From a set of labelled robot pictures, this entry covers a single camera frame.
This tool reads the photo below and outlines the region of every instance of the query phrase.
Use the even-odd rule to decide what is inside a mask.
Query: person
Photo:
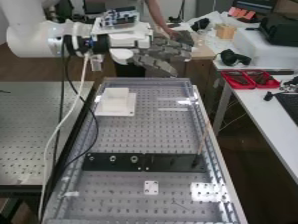
[[[157,3],[157,0],[85,0],[87,2],[101,2],[105,4],[105,8],[113,9],[119,7],[127,7],[127,6],[135,6],[137,11],[143,14],[144,6],[143,2],[145,2],[148,6],[148,10],[152,16],[152,19],[157,26],[163,28],[165,33],[169,35],[171,38],[176,38],[178,33],[172,30],[167,22],[164,20],[160,5]],[[117,77],[145,77],[147,70],[144,67],[136,66],[133,63],[129,63],[128,65],[121,65],[115,62],[115,68],[116,68],[116,75]]]

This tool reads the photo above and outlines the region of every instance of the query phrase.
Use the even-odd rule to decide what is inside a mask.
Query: floor
[[[20,59],[7,45],[0,46],[0,58],[0,81],[60,80],[61,59]],[[107,61],[105,72],[88,70],[87,80],[101,82],[104,76],[115,76],[113,63]],[[72,80],[80,79],[81,67],[83,60],[75,58],[69,66]],[[225,122],[242,113],[244,109],[236,103]],[[298,187],[248,116],[221,131],[218,142],[249,223],[298,223]],[[35,215],[23,204],[14,224],[36,223]]]

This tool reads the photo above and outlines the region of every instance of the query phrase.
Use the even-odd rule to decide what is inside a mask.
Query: person's arm
[[[148,5],[152,18],[155,20],[155,23],[164,29],[164,31],[169,34],[171,37],[175,37],[177,32],[172,30],[165,23],[157,0],[145,0],[145,2]]]

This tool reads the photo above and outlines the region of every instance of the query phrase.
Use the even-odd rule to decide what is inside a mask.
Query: black cable
[[[72,87],[73,92],[77,94],[76,87],[73,86],[73,83],[72,83],[72,80],[71,80],[71,78],[69,78],[69,74],[68,74],[68,64],[69,64],[69,61],[71,61],[71,56],[69,56],[68,59],[67,59],[65,77],[67,77],[67,80],[68,80],[68,82],[69,82],[69,85],[71,85],[71,87]],[[95,146],[96,141],[97,141],[97,137],[99,137],[99,121],[97,121],[97,119],[96,119],[96,115],[95,115],[95,113],[93,113],[91,107],[88,108],[88,110],[89,110],[89,112],[91,112],[91,115],[92,115],[92,118],[93,118],[93,120],[95,120],[95,124],[96,124],[96,137],[95,137],[95,140],[93,140],[91,146],[88,147],[88,149],[87,149],[80,155],[77,155],[77,156],[76,156],[76,157],[67,163],[67,165],[65,165],[64,168],[63,168],[63,172],[64,172],[64,170],[67,169],[67,167],[68,167],[68,166],[69,166],[77,159],[80,159],[80,158],[81,158],[81,157],[91,151],[91,149],[92,149],[92,147]]]
[[[210,75],[212,75],[213,60],[217,58],[217,55],[218,54],[216,54],[214,58],[212,59],[212,63],[210,63],[209,69],[208,69],[208,81],[206,81],[206,85],[205,85],[205,89],[204,89],[204,94],[202,94],[204,100],[206,99],[206,91],[208,91],[208,86],[209,86],[209,82],[210,82],[210,79],[212,79]]]
[[[178,18],[184,20],[185,0],[182,0]]]
[[[65,92],[65,88],[64,88],[64,81],[65,81],[65,69],[64,69],[64,47],[61,48],[61,64],[63,64],[63,72],[61,72],[61,94],[60,94],[60,109],[59,109],[59,124],[63,120],[63,109],[64,109],[64,92]],[[59,149],[59,140],[60,140],[60,130],[57,131],[57,134],[56,134],[56,139],[55,139],[55,147],[53,147],[53,156],[52,156],[52,169],[51,169],[51,173],[49,173],[49,179],[48,179],[48,184],[47,184],[47,187],[45,187],[45,194],[44,194],[44,208],[43,208],[43,211],[45,209],[45,205],[47,205],[47,202],[49,200],[49,197],[51,197],[51,192],[52,192],[52,189],[53,189],[53,174],[55,174],[55,166],[56,166],[56,160],[57,160],[57,149]]]

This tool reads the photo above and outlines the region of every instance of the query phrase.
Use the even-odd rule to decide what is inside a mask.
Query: red container
[[[249,78],[249,76],[238,70],[225,70],[221,72],[222,77],[230,84],[233,89],[254,89],[256,82]]]
[[[253,80],[257,88],[276,89],[280,88],[281,83],[272,77],[272,75],[262,70],[245,70],[245,75]]]

